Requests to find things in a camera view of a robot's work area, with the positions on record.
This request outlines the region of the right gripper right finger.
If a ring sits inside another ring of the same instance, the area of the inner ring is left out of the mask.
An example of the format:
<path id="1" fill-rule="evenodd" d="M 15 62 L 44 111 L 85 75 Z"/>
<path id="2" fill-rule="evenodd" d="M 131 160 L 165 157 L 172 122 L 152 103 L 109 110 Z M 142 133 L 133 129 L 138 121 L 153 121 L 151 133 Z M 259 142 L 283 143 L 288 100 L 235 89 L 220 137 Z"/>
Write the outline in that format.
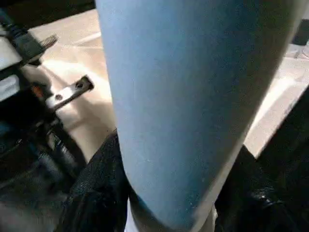
<path id="1" fill-rule="evenodd" d="M 217 232 L 307 232 L 309 224 L 294 213 L 282 190 L 242 146 L 215 202 Z"/>

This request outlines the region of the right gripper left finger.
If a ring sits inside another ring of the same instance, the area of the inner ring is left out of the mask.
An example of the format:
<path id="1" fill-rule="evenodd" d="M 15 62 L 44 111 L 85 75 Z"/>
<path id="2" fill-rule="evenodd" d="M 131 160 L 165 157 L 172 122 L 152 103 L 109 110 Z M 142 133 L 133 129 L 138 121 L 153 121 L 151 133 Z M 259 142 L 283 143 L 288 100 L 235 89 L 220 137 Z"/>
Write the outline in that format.
<path id="1" fill-rule="evenodd" d="M 113 131 L 82 170 L 64 207 L 66 232 L 123 232 L 130 192 Z"/>

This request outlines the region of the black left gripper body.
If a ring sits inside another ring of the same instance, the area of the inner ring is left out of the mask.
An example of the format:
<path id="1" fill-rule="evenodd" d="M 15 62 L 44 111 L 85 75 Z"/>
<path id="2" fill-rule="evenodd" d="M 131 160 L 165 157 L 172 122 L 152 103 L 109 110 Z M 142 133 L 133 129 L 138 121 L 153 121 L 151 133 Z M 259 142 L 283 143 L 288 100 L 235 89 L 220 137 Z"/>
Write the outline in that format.
<path id="1" fill-rule="evenodd" d="M 23 76 L 0 76 L 0 153 L 4 154 L 28 131 L 43 122 L 51 123 L 55 111 L 91 91 L 88 76 L 45 97 L 46 87 Z"/>

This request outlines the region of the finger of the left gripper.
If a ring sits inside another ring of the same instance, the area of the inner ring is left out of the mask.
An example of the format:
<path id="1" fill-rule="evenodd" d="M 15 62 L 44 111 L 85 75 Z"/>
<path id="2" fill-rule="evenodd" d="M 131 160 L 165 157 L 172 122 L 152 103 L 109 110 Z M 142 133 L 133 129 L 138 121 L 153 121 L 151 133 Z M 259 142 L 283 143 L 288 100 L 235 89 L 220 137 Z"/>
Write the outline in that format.
<path id="1" fill-rule="evenodd" d="M 86 167 L 86 159 L 76 141 L 65 130 L 62 121 L 52 116 L 31 128 L 31 138 L 46 154 L 46 162 L 59 173 L 66 186 L 72 186 Z"/>

